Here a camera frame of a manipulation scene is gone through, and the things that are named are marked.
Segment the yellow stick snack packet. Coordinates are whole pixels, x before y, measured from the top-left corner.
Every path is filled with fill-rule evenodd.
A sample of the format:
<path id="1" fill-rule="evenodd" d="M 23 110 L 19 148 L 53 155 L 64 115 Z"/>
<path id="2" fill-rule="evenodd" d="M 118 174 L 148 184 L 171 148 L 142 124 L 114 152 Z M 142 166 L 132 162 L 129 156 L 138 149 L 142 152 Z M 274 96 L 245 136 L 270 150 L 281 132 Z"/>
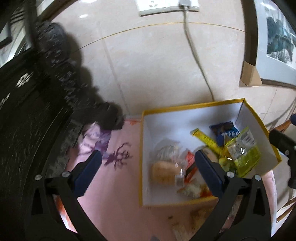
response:
<path id="1" fill-rule="evenodd" d="M 199 128 L 194 129 L 190 132 L 193 137 L 201 140 L 211 151 L 221 156 L 223 149 L 218 146 L 217 142 L 215 142 L 211 137 L 203 133 Z"/>

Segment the white double wall socket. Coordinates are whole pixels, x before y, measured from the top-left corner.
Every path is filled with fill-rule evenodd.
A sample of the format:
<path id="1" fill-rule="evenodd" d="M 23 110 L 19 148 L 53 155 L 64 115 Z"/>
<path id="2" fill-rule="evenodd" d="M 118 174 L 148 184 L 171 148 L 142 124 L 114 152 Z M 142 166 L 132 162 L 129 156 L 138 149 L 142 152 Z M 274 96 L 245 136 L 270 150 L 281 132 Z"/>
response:
<path id="1" fill-rule="evenodd" d="M 182 0 L 135 0 L 139 16 L 169 13 L 172 11 L 199 11 L 199 1 Z"/>

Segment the framed landscape painting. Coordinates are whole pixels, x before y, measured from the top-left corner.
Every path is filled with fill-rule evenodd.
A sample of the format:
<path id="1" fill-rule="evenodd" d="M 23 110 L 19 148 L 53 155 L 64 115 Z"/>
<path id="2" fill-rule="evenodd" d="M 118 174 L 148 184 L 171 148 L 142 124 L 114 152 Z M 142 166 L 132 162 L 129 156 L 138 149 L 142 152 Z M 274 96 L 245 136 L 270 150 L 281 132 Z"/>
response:
<path id="1" fill-rule="evenodd" d="M 242 1 L 244 61 L 262 84 L 295 88 L 295 13 L 284 1 Z"/>

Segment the yellow white cardboard box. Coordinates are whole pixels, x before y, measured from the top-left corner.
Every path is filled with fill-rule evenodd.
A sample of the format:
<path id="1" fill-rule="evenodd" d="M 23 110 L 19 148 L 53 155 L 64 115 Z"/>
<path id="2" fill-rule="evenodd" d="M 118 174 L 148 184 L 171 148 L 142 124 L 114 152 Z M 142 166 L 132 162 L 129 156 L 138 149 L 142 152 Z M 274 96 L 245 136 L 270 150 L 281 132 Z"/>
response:
<path id="1" fill-rule="evenodd" d="M 229 177 L 264 175 L 281 161 L 244 99 L 146 110 L 140 138 L 140 204 L 221 198 Z"/>

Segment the green snack packet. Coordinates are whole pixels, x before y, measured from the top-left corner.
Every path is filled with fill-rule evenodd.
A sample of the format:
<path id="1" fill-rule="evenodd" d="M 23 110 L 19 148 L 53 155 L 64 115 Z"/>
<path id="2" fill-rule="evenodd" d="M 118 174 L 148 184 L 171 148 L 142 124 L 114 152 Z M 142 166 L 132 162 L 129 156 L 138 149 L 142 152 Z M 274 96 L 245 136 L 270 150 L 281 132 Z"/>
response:
<path id="1" fill-rule="evenodd" d="M 261 154 L 249 127 L 225 142 L 219 164 L 225 172 L 245 177 L 260 160 Z"/>

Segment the cardboard corner protector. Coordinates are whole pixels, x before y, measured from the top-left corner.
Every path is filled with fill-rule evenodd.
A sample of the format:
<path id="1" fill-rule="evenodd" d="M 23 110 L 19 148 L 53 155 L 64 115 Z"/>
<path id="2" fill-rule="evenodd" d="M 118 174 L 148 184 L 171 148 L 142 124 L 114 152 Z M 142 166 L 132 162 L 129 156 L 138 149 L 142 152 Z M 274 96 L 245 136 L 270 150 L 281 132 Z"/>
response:
<path id="1" fill-rule="evenodd" d="M 262 85 L 262 80 L 259 76 L 257 68 L 247 61 L 243 62 L 240 81 L 246 86 Z"/>

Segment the blue cookie packet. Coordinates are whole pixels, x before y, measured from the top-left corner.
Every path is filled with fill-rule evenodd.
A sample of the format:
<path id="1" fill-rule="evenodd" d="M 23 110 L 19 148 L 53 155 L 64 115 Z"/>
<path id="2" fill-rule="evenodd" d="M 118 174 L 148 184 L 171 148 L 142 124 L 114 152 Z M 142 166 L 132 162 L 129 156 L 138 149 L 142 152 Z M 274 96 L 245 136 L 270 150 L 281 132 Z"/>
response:
<path id="1" fill-rule="evenodd" d="M 233 138 L 236 138 L 240 134 L 240 131 L 231 121 L 217 125 L 211 125 L 209 128 L 215 134 L 216 142 L 219 147 L 224 146 L 225 143 L 232 140 Z"/>

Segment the bread bun packet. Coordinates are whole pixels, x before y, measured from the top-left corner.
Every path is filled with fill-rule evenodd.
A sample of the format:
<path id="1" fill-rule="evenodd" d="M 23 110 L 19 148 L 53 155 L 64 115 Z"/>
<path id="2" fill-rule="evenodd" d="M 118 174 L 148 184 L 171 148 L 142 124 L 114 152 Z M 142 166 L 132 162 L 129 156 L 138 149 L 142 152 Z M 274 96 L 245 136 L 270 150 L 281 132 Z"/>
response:
<path id="1" fill-rule="evenodd" d="M 180 163 L 159 160 L 151 166 L 151 178 L 159 185 L 184 186 L 185 172 Z"/>

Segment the newsprint pattern snack packet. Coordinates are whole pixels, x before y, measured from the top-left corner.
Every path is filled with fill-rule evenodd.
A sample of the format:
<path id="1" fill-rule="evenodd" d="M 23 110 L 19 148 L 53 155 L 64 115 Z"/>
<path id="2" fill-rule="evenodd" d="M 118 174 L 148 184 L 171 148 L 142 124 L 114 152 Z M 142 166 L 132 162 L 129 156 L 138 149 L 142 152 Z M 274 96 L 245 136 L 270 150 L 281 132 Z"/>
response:
<path id="1" fill-rule="evenodd" d="M 179 144 L 177 142 L 172 142 L 171 144 L 156 150 L 152 164 L 159 160 L 168 160 L 170 162 L 180 163 L 185 172 L 184 186 L 160 186 L 166 188 L 173 187 L 177 194 L 191 199 L 198 199 L 212 195 L 209 187 L 207 186 L 200 174 L 199 169 L 197 168 L 194 154 L 191 151 L 186 150 L 185 152 L 181 152 L 181 147 Z"/>

